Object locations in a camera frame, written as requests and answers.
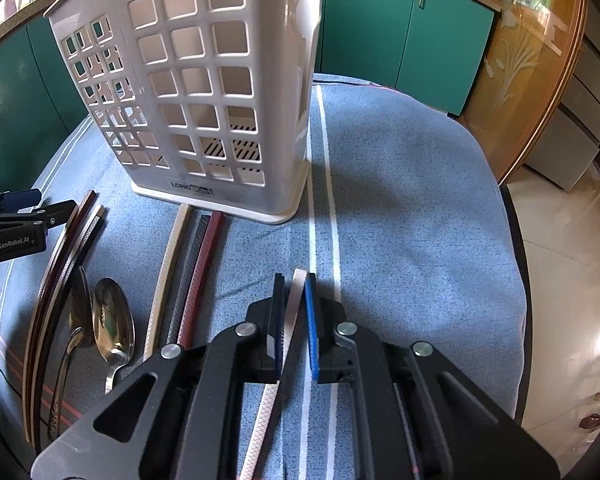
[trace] black bracket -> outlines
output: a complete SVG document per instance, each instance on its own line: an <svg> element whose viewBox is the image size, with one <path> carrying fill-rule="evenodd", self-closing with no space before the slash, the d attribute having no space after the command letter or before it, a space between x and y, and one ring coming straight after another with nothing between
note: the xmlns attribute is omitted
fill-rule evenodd
<svg viewBox="0 0 600 480"><path fill-rule="evenodd" d="M23 201L7 200L9 195L10 193L0 193L0 207L7 204L9 207L21 208L19 206ZM75 207L73 200L67 200L34 209L31 213L1 211L0 262L45 251L46 231L65 224Z"/></svg>
<svg viewBox="0 0 600 480"><path fill-rule="evenodd" d="M349 383L357 479L557 480L554 459L428 342L401 348L305 283L312 371ZM245 382L279 378L284 282L206 346L167 345L34 462L34 480L236 478Z"/></svg>

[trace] white plastic basket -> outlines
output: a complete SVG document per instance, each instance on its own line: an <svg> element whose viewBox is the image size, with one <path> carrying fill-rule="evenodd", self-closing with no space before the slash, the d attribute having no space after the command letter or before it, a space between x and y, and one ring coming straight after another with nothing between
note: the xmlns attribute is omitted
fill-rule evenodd
<svg viewBox="0 0 600 480"><path fill-rule="evenodd" d="M320 0L58 0L45 15L135 192L295 214Z"/></svg>

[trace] spoon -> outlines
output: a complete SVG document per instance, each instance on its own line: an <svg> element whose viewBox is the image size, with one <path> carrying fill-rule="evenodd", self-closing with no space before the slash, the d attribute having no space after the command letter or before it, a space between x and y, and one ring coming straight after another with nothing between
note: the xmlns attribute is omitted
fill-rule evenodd
<svg viewBox="0 0 600 480"><path fill-rule="evenodd" d="M134 354L136 332L125 293L111 278L102 278L93 291L93 335L96 346L109 364L104 393L113 388L116 372L129 364Z"/></svg>
<svg viewBox="0 0 600 480"><path fill-rule="evenodd" d="M69 369L71 354L76 347L90 346L93 343L91 295L89 294L87 275L82 266L79 266L71 276L69 295L66 300L70 308L68 324L71 337L60 361L56 387L51 399L49 424L46 428L46 436L49 442L54 441L60 435L62 397L64 396L64 384L66 383L66 373Z"/></svg>

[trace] teal cabinet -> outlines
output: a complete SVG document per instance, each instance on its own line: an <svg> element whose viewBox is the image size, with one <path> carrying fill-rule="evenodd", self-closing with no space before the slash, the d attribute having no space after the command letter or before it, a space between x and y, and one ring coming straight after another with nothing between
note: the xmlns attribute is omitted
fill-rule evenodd
<svg viewBox="0 0 600 480"><path fill-rule="evenodd" d="M49 97L64 127L68 132L72 132L88 112L75 89L69 71L64 66L51 24L49 20L40 16L27 25L27 32Z"/></svg>
<svg viewBox="0 0 600 480"><path fill-rule="evenodd" d="M320 70L395 86L412 5L413 0L325 0Z"/></svg>
<svg viewBox="0 0 600 480"><path fill-rule="evenodd" d="M493 11L471 0L414 0L396 89L460 115L492 23Z"/></svg>
<svg viewBox="0 0 600 480"><path fill-rule="evenodd" d="M30 187L68 134L21 27L0 44L0 190Z"/></svg>

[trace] blue tablecloth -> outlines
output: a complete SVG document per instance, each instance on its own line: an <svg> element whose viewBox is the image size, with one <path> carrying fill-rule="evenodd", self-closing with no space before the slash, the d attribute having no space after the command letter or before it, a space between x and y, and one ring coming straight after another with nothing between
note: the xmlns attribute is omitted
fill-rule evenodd
<svg viewBox="0 0 600 480"><path fill-rule="evenodd" d="M298 214L279 226L227 219L195 342L243 320L251 301L270 294L275 272L289 280L294 268L315 266L321 294L341 296L350 319L391 343L433 342L513 414L523 365L525 291L498 186L480 147L460 124L406 95L347 78L316 75L315 81L312 172ZM54 202L79 201L93 188L109 208L86 270L92 287L110 276L125 290L139 359L177 206L135 195L91 120L67 139L36 186ZM45 253L0 265L0 427L26 465L33 453L22 436L21 359L59 231L49 232ZM173 294L168 308L172 304ZM349 388L310 382L302 316L297 335L275 431L256 477L352 479ZM50 387L68 337L63 319L47 367ZM104 394L106 370L95 348L77 349L65 424ZM256 384L245 389L238 466L261 391ZM50 391L44 397L49 400ZM46 420L46 406L42 412Z"/></svg>

